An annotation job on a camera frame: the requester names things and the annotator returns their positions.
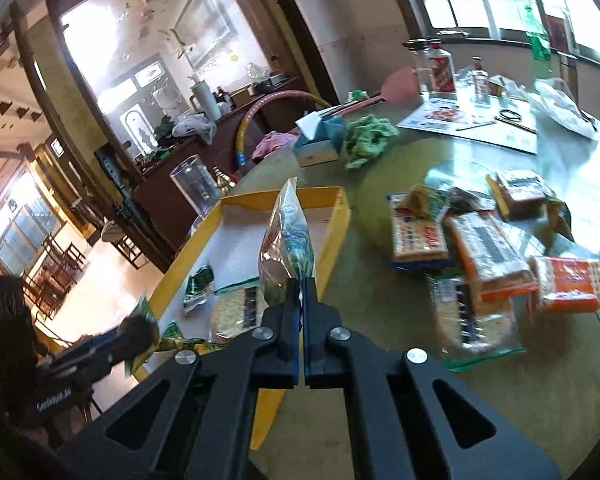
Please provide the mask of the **clear glass pitcher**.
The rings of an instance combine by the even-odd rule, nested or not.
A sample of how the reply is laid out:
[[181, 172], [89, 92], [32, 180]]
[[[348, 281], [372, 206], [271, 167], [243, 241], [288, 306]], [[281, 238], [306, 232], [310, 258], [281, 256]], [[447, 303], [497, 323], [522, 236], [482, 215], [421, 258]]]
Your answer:
[[218, 185], [198, 155], [183, 160], [170, 178], [200, 218], [206, 218], [221, 199]]

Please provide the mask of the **round cracker pack green trim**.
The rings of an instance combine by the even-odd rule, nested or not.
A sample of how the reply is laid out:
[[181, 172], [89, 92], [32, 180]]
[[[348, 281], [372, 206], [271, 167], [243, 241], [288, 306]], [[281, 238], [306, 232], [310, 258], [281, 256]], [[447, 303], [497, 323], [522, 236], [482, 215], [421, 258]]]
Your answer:
[[268, 307], [258, 278], [217, 289], [213, 297], [210, 339], [217, 344], [258, 327]]

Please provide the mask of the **small clear liquor bottle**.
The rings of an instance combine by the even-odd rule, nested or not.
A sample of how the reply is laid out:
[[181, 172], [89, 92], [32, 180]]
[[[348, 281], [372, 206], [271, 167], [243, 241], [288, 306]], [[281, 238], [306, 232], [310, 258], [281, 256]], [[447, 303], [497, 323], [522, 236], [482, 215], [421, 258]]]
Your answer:
[[474, 82], [475, 102], [479, 105], [490, 105], [490, 90], [489, 90], [489, 75], [483, 69], [482, 58], [474, 56], [472, 58], [471, 72], [472, 81]]

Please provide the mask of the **orange soda cracker pack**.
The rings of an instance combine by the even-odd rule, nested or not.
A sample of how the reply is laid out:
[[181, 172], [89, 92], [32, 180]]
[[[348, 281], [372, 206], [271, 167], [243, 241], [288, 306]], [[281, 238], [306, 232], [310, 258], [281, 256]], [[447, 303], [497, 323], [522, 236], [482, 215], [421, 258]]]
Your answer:
[[600, 313], [600, 258], [531, 257], [529, 266], [538, 289], [528, 315]]

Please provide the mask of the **yellow snack packet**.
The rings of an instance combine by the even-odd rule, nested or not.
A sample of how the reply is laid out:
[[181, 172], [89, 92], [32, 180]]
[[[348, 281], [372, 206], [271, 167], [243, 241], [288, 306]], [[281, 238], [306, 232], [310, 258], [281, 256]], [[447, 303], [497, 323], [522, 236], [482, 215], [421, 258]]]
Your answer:
[[140, 297], [121, 328], [124, 371], [126, 376], [131, 376], [156, 351], [160, 340], [158, 321], [146, 296]]

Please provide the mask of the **dark green snack bag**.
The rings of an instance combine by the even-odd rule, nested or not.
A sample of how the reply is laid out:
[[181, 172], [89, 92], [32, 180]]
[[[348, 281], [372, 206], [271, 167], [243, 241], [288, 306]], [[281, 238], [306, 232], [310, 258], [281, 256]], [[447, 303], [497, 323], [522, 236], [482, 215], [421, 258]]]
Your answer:
[[189, 275], [183, 299], [183, 315], [189, 316], [193, 310], [208, 301], [214, 291], [214, 273], [208, 264], [201, 266]]

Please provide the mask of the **white red liquor bottle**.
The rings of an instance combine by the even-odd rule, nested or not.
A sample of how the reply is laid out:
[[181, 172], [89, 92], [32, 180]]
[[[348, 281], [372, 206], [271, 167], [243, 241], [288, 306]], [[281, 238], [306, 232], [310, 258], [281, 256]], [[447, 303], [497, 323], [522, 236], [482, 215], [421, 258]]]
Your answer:
[[442, 48], [439, 40], [430, 40], [427, 53], [431, 88], [438, 93], [454, 93], [455, 75], [452, 54]]

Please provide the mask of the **white thermos jug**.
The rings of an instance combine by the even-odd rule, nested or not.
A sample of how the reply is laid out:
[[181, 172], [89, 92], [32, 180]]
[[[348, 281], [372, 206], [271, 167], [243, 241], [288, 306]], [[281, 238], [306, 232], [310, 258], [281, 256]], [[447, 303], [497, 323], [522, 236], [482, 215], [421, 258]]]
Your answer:
[[191, 74], [189, 79], [192, 81], [190, 90], [192, 90], [192, 95], [197, 100], [200, 108], [212, 122], [217, 122], [222, 117], [222, 112], [208, 84], [200, 79], [197, 74]]

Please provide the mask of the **green cloth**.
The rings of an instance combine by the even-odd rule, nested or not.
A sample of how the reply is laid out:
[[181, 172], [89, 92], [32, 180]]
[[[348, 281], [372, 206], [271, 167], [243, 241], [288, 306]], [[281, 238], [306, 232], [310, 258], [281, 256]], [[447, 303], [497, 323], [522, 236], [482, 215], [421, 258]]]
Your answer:
[[347, 170], [360, 169], [380, 157], [384, 154], [389, 140], [398, 134], [398, 129], [387, 118], [377, 117], [374, 114], [349, 122], [346, 140], [344, 140]]

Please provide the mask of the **small green candy packet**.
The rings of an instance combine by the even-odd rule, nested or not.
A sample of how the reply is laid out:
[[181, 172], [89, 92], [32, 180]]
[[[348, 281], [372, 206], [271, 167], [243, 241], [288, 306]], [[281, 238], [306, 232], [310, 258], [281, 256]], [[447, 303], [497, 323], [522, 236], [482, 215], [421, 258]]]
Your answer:
[[180, 326], [172, 321], [162, 332], [158, 342], [157, 352], [169, 351], [196, 351], [198, 354], [207, 354], [213, 351], [212, 344], [201, 338], [186, 338]]

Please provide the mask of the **blue tissue box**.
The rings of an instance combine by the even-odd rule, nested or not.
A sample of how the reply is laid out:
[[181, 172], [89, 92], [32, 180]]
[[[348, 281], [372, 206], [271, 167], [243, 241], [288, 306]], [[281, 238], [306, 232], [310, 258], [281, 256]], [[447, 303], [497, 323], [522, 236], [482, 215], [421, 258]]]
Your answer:
[[299, 135], [292, 151], [300, 167], [336, 162], [347, 135], [341, 116], [313, 112], [297, 120], [296, 126]]

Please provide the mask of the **blue trimmed cracker pack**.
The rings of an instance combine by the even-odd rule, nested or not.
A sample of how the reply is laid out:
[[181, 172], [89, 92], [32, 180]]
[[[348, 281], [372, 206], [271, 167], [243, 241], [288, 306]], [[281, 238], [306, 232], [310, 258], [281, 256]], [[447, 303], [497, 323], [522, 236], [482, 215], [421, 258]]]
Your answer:
[[454, 266], [440, 222], [420, 218], [400, 207], [405, 193], [389, 194], [392, 254], [390, 264], [406, 272], [425, 272]]

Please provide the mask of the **clear shiny snack bag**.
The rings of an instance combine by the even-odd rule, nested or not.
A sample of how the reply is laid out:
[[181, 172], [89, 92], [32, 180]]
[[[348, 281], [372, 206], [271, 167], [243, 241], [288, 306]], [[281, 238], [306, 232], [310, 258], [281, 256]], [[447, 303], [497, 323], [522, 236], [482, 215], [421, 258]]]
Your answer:
[[314, 249], [296, 177], [289, 178], [276, 197], [260, 246], [258, 271], [269, 307], [285, 301], [289, 280], [314, 277]]

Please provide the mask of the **orange cracker pack barcode side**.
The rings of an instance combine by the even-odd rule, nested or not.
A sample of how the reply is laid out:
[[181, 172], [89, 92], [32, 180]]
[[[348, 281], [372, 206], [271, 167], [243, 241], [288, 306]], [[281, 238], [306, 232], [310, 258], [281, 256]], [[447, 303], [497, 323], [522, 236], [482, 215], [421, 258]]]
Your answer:
[[527, 260], [509, 241], [494, 214], [457, 214], [446, 217], [443, 224], [479, 301], [494, 302], [538, 290]]

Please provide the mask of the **pink fly swatter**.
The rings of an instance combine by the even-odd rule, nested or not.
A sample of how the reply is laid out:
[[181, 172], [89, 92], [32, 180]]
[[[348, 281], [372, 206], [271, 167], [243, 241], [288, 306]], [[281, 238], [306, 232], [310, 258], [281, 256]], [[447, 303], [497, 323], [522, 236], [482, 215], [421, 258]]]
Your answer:
[[342, 116], [357, 112], [371, 105], [379, 104], [380, 102], [395, 103], [407, 101], [414, 98], [414, 96], [418, 96], [419, 93], [419, 80], [416, 70], [406, 66], [387, 77], [377, 96], [362, 101], [329, 107], [326, 110], [321, 110], [318, 114], [321, 117]]

